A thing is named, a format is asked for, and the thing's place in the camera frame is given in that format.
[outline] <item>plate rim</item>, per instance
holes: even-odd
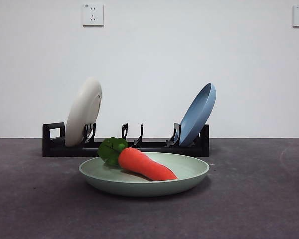
[[[206,174],[210,167],[209,167],[209,164],[199,158],[195,158],[195,157],[191,157],[191,156],[187,156],[187,155],[182,155],[182,154],[175,154],[175,153],[162,153],[162,152],[144,152],[144,153],[149,153],[149,154],[152,154],[152,153],[155,153],[155,154],[169,154],[169,155],[177,155],[177,156],[182,156],[182,157],[188,157],[188,158],[194,158],[195,160],[199,160],[200,162],[202,162],[203,164],[205,164],[207,166],[206,170],[197,174],[197,175],[194,175],[192,177],[188,177],[188,178],[183,178],[183,179],[172,179],[172,180],[160,180],[160,181],[148,181],[148,182],[127,182],[127,181],[120,181],[120,180],[105,180],[105,179],[102,179],[102,178],[99,178],[99,177],[96,177],[96,176],[93,176],[93,175],[90,175],[90,174],[87,174],[85,172],[83,172],[82,170],[82,166],[91,161],[91,160],[95,160],[97,158],[101,159],[101,157],[94,157],[94,158],[90,158],[84,162],[82,162],[79,166],[79,171],[82,175],[84,176],[87,176],[87,177],[90,177],[90,178],[93,178],[93,179],[97,179],[97,180],[101,180],[101,181],[104,181],[104,182],[113,182],[113,183],[127,183],[127,184],[152,184],[152,183],[166,183],[166,182],[179,182],[179,181],[185,181],[185,180],[188,180],[188,179],[193,179],[193,178],[196,178],[196,177],[199,177],[199,176],[202,176],[204,174]]]

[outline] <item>carrot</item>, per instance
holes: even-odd
[[[169,168],[151,160],[135,148],[128,148],[128,143],[122,138],[105,139],[98,148],[98,155],[108,165],[119,165],[154,181],[177,179]]]
[[[126,170],[140,173],[154,181],[177,179],[166,166],[159,164],[135,148],[125,148],[120,153],[119,165]]]

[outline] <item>dish rack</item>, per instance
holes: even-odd
[[[60,136],[51,138],[50,130],[60,129]],[[138,139],[128,139],[128,124],[122,125],[122,138],[129,147],[141,152],[162,152],[182,154],[192,157],[209,157],[209,125],[205,125],[196,139],[189,147],[180,147],[181,125],[175,123],[173,135],[170,139],[146,139],[143,138],[144,124],[141,124],[141,133]],[[96,124],[86,124],[83,129],[83,141],[75,147],[66,147],[64,142],[64,123],[51,123],[42,126],[42,156],[43,157],[97,157],[98,148],[104,139],[94,138]]]

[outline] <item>carrot leaves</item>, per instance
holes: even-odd
[[[101,143],[98,149],[98,155],[109,165],[119,165],[119,155],[122,150],[127,147],[128,143],[122,138],[107,138]]]

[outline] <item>gray table surface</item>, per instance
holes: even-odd
[[[0,239],[299,239],[299,139],[211,139],[208,176],[169,196],[103,193],[87,158],[0,139]]]

